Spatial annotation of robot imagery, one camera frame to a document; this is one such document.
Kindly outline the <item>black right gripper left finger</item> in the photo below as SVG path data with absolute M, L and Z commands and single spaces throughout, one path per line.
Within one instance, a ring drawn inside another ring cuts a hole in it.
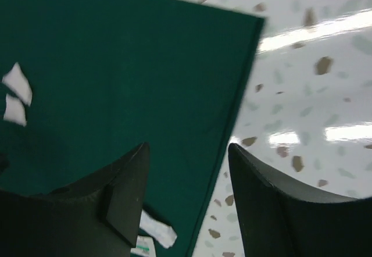
M 1 191 L 2 256 L 129 256 L 149 173 L 142 143 L 49 194 Z

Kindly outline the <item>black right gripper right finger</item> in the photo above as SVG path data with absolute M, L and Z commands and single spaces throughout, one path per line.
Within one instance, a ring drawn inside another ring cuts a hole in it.
M 371 198 L 305 184 L 235 143 L 228 163 L 246 256 L 371 255 Z

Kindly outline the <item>green striped white packet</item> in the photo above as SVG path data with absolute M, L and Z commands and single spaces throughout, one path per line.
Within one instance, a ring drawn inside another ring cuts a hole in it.
M 131 255 L 140 257 L 156 257 L 153 238 L 139 235 L 137 237 L 136 246 L 131 248 Z

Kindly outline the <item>white crinkled sterile pouch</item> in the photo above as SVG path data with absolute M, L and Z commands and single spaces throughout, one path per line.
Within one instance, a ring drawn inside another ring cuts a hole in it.
M 154 238 L 163 248 L 171 248 L 177 240 L 172 226 L 166 225 L 142 210 L 139 228 Z

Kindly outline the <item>white gauze pad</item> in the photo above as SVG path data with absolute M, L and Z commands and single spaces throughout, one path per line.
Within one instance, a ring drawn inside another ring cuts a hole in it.
M 20 126 L 26 127 L 26 111 L 20 99 L 7 94 L 5 97 L 5 102 L 6 108 L 3 114 L 4 121 L 16 123 Z
M 3 76 L 2 83 L 13 91 L 24 104 L 31 106 L 33 92 L 18 62 Z

